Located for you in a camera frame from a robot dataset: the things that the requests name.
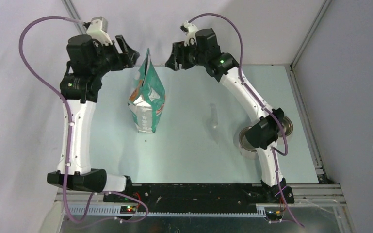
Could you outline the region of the green pet food bag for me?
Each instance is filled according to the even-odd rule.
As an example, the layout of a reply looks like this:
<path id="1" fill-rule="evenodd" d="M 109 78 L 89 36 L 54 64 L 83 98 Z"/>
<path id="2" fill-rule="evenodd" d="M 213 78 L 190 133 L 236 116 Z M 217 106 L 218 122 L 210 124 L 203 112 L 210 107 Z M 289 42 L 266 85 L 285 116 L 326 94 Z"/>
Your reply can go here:
<path id="1" fill-rule="evenodd" d="M 165 100 L 165 88 L 152 63 L 148 49 L 134 77 L 133 92 L 128 99 L 128 107 L 138 132 L 156 132 Z"/>

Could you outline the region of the clear plastic scoop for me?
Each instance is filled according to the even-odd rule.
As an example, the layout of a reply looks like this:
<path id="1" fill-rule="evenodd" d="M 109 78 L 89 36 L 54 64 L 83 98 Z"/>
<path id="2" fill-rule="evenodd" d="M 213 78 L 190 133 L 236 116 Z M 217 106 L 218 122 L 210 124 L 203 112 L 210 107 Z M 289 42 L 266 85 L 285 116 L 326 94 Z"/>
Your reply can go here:
<path id="1" fill-rule="evenodd" d="M 209 107 L 210 107 L 210 116 L 206 120 L 206 128 L 207 128 L 208 134 L 209 134 L 210 138 L 212 139 L 212 141 L 215 144 L 218 144 L 218 141 L 219 141 L 219 133 L 218 133 L 219 122 L 218 122 L 217 108 L 216 108 L 216 105 L 214 103 L 210 103 Z"/>

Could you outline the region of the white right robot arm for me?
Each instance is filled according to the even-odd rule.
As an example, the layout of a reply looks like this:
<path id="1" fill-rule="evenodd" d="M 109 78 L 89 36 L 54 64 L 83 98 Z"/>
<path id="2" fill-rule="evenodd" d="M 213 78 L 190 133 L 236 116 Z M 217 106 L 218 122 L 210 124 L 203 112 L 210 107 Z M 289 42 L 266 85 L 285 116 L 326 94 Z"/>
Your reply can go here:
<path id="1" fill-rule="evenodd" d="M 290 189 L 281 172 L 277 156 L 289 152 L 286 119 L 281 108 L 274 109 L 253 87 L 242 72 L 242 66 L 227 52 L 221 52 L 212 28 L 198 29 L 194 24 L 181 26 L 186 38 L 172 44 L 165 66 L 173 71 L 204 67 L 206 73 L 222 84 L 245 109 L 252 126 L 241 130 L 240 148 L 256 152 L 261 165 L 263 198 L 269 203 L 288 204 Z"/>

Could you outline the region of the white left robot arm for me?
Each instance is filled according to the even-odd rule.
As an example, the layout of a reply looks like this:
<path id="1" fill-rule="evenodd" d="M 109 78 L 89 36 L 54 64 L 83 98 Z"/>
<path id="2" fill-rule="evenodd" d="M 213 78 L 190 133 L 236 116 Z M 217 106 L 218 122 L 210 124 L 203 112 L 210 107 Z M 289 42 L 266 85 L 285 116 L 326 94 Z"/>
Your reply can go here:
<path id="1" fill-rule="evenodd" d="M 66 47 L 69 61 L 60 82 L 64 102 L 64 135 L 60 161 L 47 183 L 59 188 L 84 192 L 115 192 L 122 202 L 132 200 L 134 189 L 128 176 L 109 174 L 90 163 L 91 123 L 102 87 L 102 78 L 110 71 L 132 68 L 139 58 L 122 35 L 114 43 L 101 44 L 89 35 L 70 38 Z"/>

